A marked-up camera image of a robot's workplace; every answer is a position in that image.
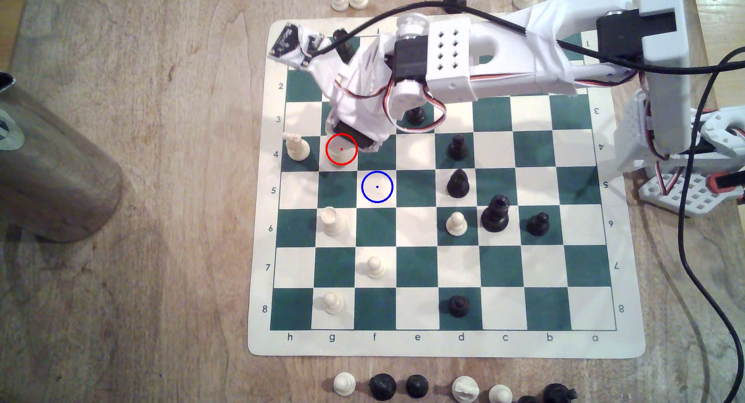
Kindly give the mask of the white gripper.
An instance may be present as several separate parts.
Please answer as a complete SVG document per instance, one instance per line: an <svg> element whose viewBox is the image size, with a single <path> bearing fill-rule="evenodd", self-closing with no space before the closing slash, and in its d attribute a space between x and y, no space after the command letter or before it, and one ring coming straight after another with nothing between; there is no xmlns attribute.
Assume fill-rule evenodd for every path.
<svg viewBox="0 0 745 403"><path fill-rule="evenodd" d="M339 75L342 87L355 96L340 94L337 108L325 103L325 134L351 135L361 151L378 151L393 133L385 117L383 96L392 71L385 56L394 49L395 36L367 38Z"/></svg>

